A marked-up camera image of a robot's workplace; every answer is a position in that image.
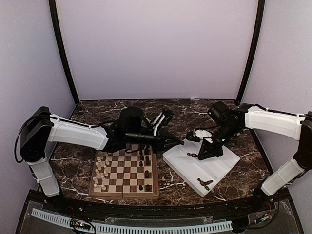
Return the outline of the dark piece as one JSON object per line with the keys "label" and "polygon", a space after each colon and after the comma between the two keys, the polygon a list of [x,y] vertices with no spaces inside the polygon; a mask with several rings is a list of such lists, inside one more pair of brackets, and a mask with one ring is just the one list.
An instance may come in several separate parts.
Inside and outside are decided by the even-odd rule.
{"label": "dark piece", "polygon": [[197,155],[197,154],[195,154],[195,153],[187,153],[187,155],[188,155],[188,156],[191,156],[191,157],[195,157],[195,158],[197,158],[197,157],[198,157],[198,155]]}

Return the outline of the white plastic tray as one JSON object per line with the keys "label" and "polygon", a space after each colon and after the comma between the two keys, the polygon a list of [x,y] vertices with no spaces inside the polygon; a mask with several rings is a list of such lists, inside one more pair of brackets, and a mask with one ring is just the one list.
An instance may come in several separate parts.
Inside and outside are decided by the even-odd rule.
{"label": "white plastic tray", "polygon": [[[187,153],[199,152],[201,142],[184,140],[184,145],[178,145],[163,153],[163,160],[201,197],[205,197],[226,174],[239,162],[237,156],[227,147],[223,147],[223,156],[199,160],[188,156]],[[206,190],[198,182],[213,180]]]}

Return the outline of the wooden chess board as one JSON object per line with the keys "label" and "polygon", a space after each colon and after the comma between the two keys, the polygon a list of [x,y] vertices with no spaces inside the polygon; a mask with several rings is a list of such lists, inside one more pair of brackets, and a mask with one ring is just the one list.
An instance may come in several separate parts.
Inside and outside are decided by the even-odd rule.
{"label": "wooden chess board", "polygon": [[126,149],[114,153],[112,156],[110,183],[108,192],[93,192],[90,182],[88,195],[95,198],[125,198],[125,199],[158,199],[159,183],[156,154],[152,155],[153,185],[152,192],[139,192],[137,185],[137,155],[140,145],[127,144]]}

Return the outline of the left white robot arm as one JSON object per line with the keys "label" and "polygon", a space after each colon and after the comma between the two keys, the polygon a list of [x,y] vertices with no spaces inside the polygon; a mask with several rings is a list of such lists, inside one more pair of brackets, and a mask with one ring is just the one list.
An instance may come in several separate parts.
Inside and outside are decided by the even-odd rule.
{"label": "left white robot arm", "polygon": [[45,148],[48,142],[62,142],[85,146],[107,153],[126,148],[127,144],[150,146],[153,153],[165,152],[184,142],[163,127],[173,118],[171,110],[163,110],[153,121],[148,121],[138,107],[121,110],[119,118],[98,125],[89,125],[52,114],[48,107],[40,107],[21,126],[14,144],[17,163],[26,162],[35,175],[50,205],[63,213],[69,202],[62,197]]}

